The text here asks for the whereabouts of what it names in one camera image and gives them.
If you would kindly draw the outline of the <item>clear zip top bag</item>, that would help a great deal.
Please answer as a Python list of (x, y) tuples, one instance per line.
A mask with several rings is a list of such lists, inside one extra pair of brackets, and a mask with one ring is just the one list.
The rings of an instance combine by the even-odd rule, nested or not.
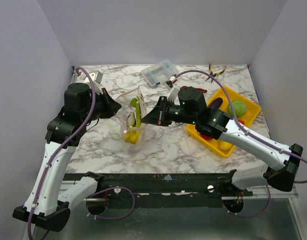
[(124, 92), (116, 98), (121, 105), (117, 118), (120, 121), (120, 138), (127, 145), (139, 146), (147, 124), (142, 118), (147, 114), (147, 107), (141, 88)]

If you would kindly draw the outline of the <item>toy celery stalk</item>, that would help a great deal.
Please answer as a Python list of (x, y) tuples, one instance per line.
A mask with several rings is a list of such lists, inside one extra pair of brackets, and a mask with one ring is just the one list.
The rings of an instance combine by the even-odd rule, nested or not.
[(141, 99), (137, 96), (131, 99), (129, 103), (130, 107), (133, 107), (135, 112), (135, 118), (136, 118), (136, 128), (141, 127), (141, 120), (142, 120), (142, 111), (141, 111)]

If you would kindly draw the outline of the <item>yellow toy banana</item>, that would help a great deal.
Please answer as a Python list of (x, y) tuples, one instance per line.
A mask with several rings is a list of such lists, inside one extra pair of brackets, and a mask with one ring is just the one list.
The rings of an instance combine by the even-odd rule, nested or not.
[(127, 129), (123, 131), (123, 139), (125, 142), (130, 144), (137, 144), (139, 138), (141, 136), (141, 128), (129, 126)]

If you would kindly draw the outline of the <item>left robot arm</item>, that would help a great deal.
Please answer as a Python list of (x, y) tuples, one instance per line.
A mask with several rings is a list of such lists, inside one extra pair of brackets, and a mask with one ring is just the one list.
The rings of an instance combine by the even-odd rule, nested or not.
[(93, 94), (86, 83), (72, 83), (64, 92), (64, 106), (47, 126), (43, 161), (24, 205), (13, 210), (13, 218), (42, 229), (60, 232), (71, 211), (88, 196), (100, 197), (105, 190), (100, 174), (87, 172), (78, 183), (60, 193), (67, 166), (87, 132), (86, 125), (109, 119), (120, 109), (105, 88)]

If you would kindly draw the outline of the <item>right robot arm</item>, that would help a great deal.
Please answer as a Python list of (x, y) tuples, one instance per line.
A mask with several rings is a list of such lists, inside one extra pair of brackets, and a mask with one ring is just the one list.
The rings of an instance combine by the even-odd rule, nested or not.
[(303, 151), (300, 145), (275, 142), (241, 125), (230, 114), (209, 108), (203, 93), (193, 87), (181, 89), (177, 96), (178, 105), (161, 96), (141, 121), (162, 127), (172, 122), (192, 124), (199, 133), (235, 145), (264, 162), (259, 167), (234, 170), (232, 178), (223, 184), (227, 195), (235, 196), (256, 186), (271, 186), (282, 192), (292, 190)]

